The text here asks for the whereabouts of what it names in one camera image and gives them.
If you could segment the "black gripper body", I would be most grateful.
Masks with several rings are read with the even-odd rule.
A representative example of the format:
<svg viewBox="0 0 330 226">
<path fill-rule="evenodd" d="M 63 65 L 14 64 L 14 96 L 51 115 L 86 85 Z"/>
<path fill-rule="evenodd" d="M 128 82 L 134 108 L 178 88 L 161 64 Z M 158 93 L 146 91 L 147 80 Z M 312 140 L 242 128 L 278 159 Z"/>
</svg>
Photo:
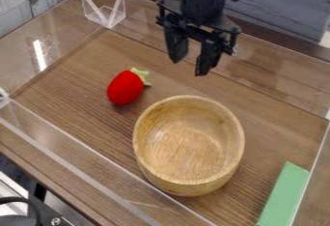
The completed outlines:
<svg viewBox="0 0 330 226">
<path fill-rule="evenodd" d="M 227 18 L 225 14 L 215 16 L 205 23 L 197 23 L 181 11 L 178 0 L 158 0 L 159 15 L 157 23 L 165 28 L 167 25 L 181 28 L 189 39 L 203 42 L 214 38 L 223 46 L 223 52 L 233 55 L 237 52 L 238 35 L 241 27 Z"/>
</svg>

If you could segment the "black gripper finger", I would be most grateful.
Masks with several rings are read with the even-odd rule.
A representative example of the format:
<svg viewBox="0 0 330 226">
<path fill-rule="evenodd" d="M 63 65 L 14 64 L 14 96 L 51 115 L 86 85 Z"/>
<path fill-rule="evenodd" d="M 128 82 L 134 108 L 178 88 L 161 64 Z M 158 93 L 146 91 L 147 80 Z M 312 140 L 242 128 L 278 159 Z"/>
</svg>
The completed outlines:
<svg viewBox="0 0 330 226">
<path fill-rule="evenodd" d="M 197 59 L 195 76 L 205 76 L 217 67 L 223 52 L 219 42 L 206 40 L 202 42 L 202 52 Z"/>
<path fill-rule="evenodd" d="M 181 28 L 165 27 L 165 42 L 170 60 L 177 64 L 189 53 L 189 38 Z"/>
</svg>

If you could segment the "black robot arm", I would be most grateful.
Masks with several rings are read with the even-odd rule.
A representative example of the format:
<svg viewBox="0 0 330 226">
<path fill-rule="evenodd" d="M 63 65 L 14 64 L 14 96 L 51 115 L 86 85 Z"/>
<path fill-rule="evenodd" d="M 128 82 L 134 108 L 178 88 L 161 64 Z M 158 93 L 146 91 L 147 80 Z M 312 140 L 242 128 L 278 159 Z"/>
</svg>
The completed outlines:
<svg viewBox="0 0 330 226">
<path fill-rule="evenodd" d="M 157 5 L 157 23 L 165 28 L 170 60 L 177 64 L 186 58 L 190 40 L 195 40 L 202 44 L 195 76 L 207 75 L 218 66 L 222 54 L 237 52 L 241 27 L 225 14 L 226 0 L 158 0 Z"/>
</svg>

